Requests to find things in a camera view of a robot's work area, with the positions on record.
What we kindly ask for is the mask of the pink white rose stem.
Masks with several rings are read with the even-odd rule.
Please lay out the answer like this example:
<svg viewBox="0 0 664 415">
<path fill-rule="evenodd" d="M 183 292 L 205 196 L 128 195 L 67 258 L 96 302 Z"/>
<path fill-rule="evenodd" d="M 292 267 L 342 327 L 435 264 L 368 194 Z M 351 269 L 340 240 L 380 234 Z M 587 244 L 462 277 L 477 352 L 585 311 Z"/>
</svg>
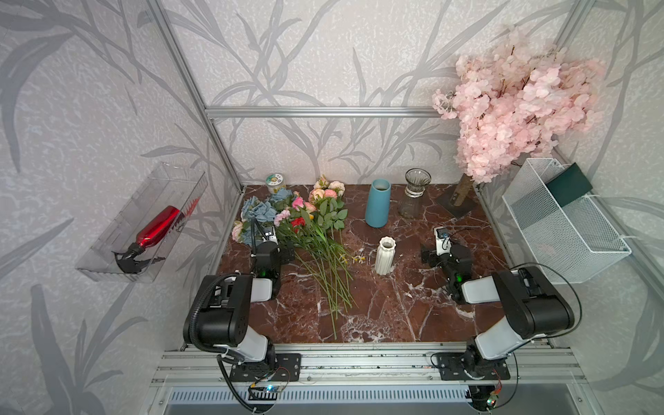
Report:
<svg viewBox="0 0 664 415">
<path fill-rule="evenodd" d="M 291 217 L 290 215 L 290 209 L 284 209 L 276 214 L 273 221 L 275 228 L 278 228 L 283 221 L 289 219 Z"/>
</svg>

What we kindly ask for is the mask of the cream peach rose stem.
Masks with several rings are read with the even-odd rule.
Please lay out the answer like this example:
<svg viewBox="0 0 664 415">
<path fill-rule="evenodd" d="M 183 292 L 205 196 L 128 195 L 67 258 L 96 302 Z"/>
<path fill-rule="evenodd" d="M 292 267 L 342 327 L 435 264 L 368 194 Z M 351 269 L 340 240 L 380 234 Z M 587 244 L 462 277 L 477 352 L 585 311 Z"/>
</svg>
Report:
<svg viewBox="0 0 664 415">
<path fill-rule="evenodd" d="M 231 233 L 233 241 L 238 243 L 243 243 L 244 242 L 243 233 L 244 233 L 244 222 L 235 221 L 233 223 L 233 229 Z"/>
</svg>

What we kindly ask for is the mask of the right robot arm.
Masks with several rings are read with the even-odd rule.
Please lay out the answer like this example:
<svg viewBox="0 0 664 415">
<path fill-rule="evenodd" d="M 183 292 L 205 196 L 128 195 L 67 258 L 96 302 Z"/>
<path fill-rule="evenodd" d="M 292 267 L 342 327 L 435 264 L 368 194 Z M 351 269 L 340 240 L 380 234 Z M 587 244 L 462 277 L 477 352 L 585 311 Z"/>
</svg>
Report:
<svg viewBox="0 0 664 415">
<path fill-rule="evenodd" d="M 437 352 L 431 363 L 442 380 L 508 380 L 508 356 L 532 340 L 565 335 L 581 317 L 534 263 L 472 278 L 470 250 L 421 248 L 421 260 L 447 277 L 446 290 L 461 305 L 499 304 L 497 323 L 466 343 L 463 352 Z"/>
</svg>

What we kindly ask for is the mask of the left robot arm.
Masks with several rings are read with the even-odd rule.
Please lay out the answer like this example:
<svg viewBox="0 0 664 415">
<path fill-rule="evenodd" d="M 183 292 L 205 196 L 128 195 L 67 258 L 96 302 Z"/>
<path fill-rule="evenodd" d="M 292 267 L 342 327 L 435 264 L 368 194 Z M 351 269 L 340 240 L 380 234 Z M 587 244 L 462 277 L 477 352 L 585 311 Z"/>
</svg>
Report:
<svg viewBox="0 0 664 415">
<path fill-rule="evenodd" d="M 281 289 L 281 268 L 292 261 L 291 244 L 265 241 L 252 249 L 253 269 L 209 275 L 190 307 L 183 340 L 200 351 L 218 354 L 224 363 L 272 371 L 277 357 L 271 340 L 249 324 L 251 304 L 271 301 Z"/>
</svg>

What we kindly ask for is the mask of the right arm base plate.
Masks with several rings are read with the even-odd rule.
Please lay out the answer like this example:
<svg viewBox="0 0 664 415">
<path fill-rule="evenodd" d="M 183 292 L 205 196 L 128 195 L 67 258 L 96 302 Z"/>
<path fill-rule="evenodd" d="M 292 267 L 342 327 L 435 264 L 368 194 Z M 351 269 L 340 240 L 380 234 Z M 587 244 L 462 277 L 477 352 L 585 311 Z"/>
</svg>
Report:
<svg viewBox="0 0 664 415">
<path fill-rule="evenodd" d="M 441 380 L 511 380 L 505 358 L 485 360 L 475 352 L 434 353 L 430 356 L 431 365 L 439 372 Z"/>
</svg>

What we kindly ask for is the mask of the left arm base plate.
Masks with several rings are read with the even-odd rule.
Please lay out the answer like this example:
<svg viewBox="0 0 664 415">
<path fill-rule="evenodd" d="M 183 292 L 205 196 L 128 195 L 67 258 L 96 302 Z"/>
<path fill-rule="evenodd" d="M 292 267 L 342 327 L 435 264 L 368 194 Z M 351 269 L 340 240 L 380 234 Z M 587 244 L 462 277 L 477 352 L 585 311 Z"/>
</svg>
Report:
<svg viewBox="0 0 664 415">
<path fill-rule="evenodd" d="M 298 381 L 302 355 L 278 353 L 264 361 L 234 364 L 229 378 L 233 382 L 258 381 L 264 378 L 277 381 Z"/>
</svg>

